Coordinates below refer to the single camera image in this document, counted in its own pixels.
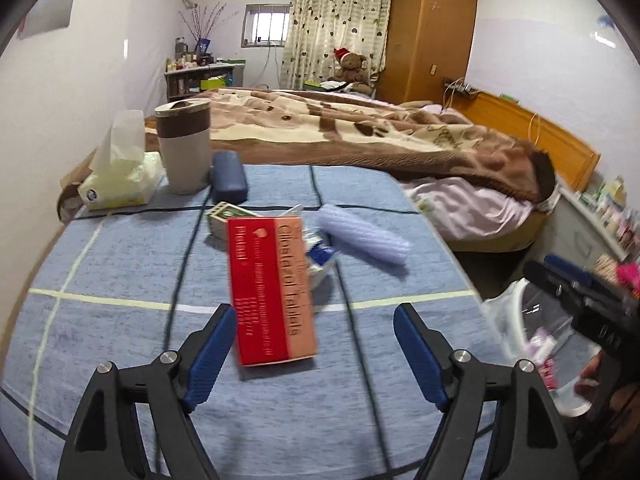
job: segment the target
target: wooden headboard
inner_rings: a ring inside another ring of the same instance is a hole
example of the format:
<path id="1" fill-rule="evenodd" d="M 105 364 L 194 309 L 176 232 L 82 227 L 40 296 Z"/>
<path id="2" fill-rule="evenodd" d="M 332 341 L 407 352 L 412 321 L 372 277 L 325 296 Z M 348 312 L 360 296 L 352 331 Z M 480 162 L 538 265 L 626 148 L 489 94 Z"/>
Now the wooden headboard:
<path id="1" fill-rule="evenodd" d="M 529 122 L 534 113 L 520 105 L 480 92 L 475 99 L 455 95 L 453 107 L 471 121 L 494 128 L 504 134 L 527 139 Z M 531 123 L 531 142 L 538 136 L 538 117 Z M 584 191 L 600 154 L 556 124 L 540 117 L 540 139 L 537 148 L 548 153 L 556 172 L 574 191 Z"/>

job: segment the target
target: teddy bear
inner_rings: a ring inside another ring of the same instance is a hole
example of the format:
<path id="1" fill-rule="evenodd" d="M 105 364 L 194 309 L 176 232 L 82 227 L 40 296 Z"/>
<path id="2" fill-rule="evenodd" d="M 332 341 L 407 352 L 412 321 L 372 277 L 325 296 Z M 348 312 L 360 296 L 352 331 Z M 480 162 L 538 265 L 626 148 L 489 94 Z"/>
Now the teddy bear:
<path id="1" fill-rule="evenodd" d="M 364 69 L 367 58 L 355 52 L 349 52 L 346 48 L 334 50 L 334 56 L 340 63 L 340 68 L 334 71 L 329 81 L 353 83 L 351 91 L 371 95 L 373 90 L 369 86 L 369 77 Z"/>

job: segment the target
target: wooden wardrobe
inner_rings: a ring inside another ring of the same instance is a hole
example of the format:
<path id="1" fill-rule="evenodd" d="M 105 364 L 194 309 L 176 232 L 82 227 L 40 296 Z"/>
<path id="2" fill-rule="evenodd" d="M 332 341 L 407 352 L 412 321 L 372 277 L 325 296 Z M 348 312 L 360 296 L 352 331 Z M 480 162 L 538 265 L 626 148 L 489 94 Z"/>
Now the wooden wardrobe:
<path id="1" fill-rule="evenodd" d="M 466 74 L 478 0 L 391 0 L 376 99 L 442 102 L 443 78 Z"/>

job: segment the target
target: window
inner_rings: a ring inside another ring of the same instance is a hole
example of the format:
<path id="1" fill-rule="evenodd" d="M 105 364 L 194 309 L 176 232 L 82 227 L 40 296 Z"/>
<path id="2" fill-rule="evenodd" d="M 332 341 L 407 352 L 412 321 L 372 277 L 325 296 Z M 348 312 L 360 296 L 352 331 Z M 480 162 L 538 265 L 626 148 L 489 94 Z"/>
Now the window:
<path id="1" fill-rule="evenodd" d="M 288 30 L 288 5 L 247 5 L 241 46 L 284 46 Z"/>

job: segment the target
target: red santa hat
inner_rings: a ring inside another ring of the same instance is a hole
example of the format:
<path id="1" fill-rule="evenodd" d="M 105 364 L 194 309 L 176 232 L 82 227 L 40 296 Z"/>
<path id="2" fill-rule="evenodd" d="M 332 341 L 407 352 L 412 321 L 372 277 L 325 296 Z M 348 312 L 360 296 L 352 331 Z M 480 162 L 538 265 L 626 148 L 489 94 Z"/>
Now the red santa hat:
<path id="1" fill-rule="evenodd" d="M 338 61 L 342 59 L 342 56 L 346 56 L 347 54 L 350 54 L 350 52 L 344 47 L 340 47 L 337 50 L 334 48 L 334 56 Z"/>

